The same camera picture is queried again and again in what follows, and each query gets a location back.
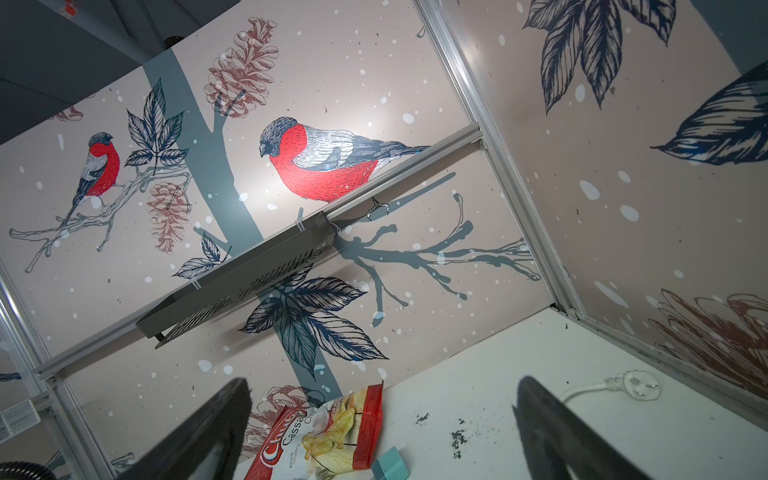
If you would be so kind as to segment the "teal charger plug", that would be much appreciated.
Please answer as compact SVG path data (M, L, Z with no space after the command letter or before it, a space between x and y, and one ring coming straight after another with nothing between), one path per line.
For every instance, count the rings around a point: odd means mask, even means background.
M379 456L371 466L373 480L408 480L409 468L396 447L392 447Z

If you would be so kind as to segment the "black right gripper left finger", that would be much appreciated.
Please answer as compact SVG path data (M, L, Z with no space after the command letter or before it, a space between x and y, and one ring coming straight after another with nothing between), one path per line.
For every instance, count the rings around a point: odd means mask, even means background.
M233 478L251 407L247 380L231 380L120 477L136 480Z

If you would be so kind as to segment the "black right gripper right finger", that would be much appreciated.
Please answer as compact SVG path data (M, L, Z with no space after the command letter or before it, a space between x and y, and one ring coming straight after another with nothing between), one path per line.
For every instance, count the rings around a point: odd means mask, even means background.
M649 479L531 376L513 412L533 479Z

